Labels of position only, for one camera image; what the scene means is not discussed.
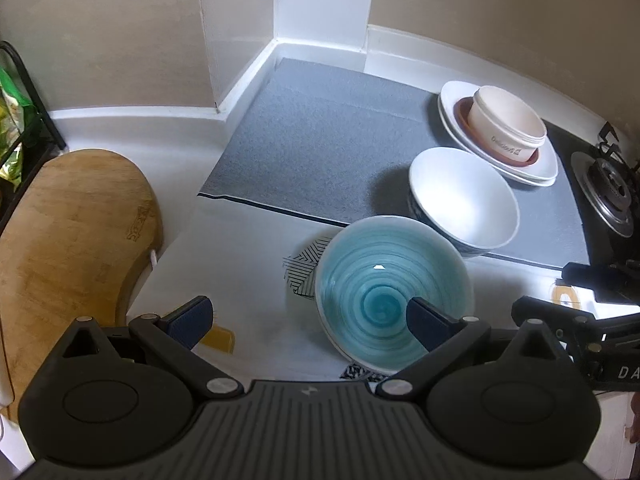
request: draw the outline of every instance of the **black metal rack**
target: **black metal rack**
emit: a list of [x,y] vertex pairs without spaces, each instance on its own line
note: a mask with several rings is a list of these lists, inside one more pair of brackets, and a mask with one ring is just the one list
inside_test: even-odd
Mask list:
[[31,119],[28,126],[25,127],[24,131],[9,147],[7,152],[0,157],[0,167],[4,165],[23,140],[29,139],[36,131],[40,131],[37,142],[28,146],[23,144],[22,146],[22,181],[20,185],[14,189],[13,184],[4,179],[0,179],[0,194],[2,196],[0,202],[1,234],[18,205],[18,202],[20,202],[24,192],[40,168],[45,162],[58,156],[60,152],[66,148],[66,142],[47,113],[42,99],[33,85],[33,81],[17,50],[7,41],[0,41],[0,50],[5,52],[14,64],[15,71],[21,79],[36,110],[36,115]]

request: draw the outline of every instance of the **white plate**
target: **white plate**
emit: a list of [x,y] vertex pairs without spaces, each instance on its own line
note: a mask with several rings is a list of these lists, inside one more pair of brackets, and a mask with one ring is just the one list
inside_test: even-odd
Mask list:
[[448,119],[449,129],[453,130],[457,134],[458,139],[463,141],[465,149],[471,149],[476,155],[484,158],[484,160],[489,162],[497,170],[502,170],[502,173],[506,172],[532,182],[555,180],[556,176],[558,176],[558,158],[548,138],[542,147],[540,147],[540,156],[535,163],[526,168],[514,168],[493,158],[466,136],[465,131],[460,128],[456,121],[453,109],[460,99],[472,97],[479,88],[478,85],[463,81],[449,81],[442,87],[438,98],[441,114]]
[[552,178],[551,180],[534,180],[532,178],[524,178],[524,177],[518,176],[516,174],[510,173],[509,171],[506,171],[503,168],[500,168],[499,166],[496,166],[495,164],[492,164],[491,161],[487,158],[486,153],[483,150],[478,148],[473,142],[471,142],[471,140],[467,139],[466,137],[462,137],[461,138],[458,135],[457,130],[455,130],[453,128],[453,126],[450,125],[449,120],[447,119],[444,111],[442,110],[442,105],[440,104],[440,99],[438,99],[438,111],[440,113],[440,120],[442,121],[442,124],[443,124],[445,130],[453,138],[453,140],[456,141],[456,144],[460,148],[462,148],[463,150],[465,150],[465,151],[467,151],[469,153],[473,153],[473,154],[479,156],[480,158],[482,158],[483,160],[487,161],[503,177],[508,178],[510,180],[513,180],[514,182],[519,182],[521,184],[526,184],[527,186],[549,187],[549,186],[552,186],[556,182],[556,180],[554,178]]

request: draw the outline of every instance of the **yellow object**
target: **yellow object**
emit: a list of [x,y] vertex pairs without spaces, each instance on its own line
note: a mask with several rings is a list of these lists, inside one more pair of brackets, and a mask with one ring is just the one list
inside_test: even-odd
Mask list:
[[580,300],[572,286],[555,285],[551,290],[551,301],[557,305],[570,306],[581,310]]
[[227,328],[214,325],[200,342],[210,348],[215,348],[226,354],[232,354],[236,344],[236,335]]

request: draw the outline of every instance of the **white bowl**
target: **white bowl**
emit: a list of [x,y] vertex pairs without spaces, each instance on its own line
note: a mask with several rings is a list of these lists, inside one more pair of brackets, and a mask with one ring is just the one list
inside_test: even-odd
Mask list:
[[519,97],[495,86],[482,86],[474,94],[469,124],[496,152],[524,162],[546,139],[540,116]]
[[409,205],[416,219],[447,237],[462,255],[508,244],[518,232],[513,191],[482,158],[456,148],[431,148],[409,169]]

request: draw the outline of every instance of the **blue swirl pattern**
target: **blue swirl pattern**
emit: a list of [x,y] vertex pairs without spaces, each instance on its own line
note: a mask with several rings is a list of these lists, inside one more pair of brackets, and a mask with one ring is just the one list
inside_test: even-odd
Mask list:
[[384,374],[426,353],[406,326],[411,298],[421,296],[454,318],[473,311],[471,282],[458,252],[409,218],[353,223],[329,243],[316,272],[318,312],[332,343]]

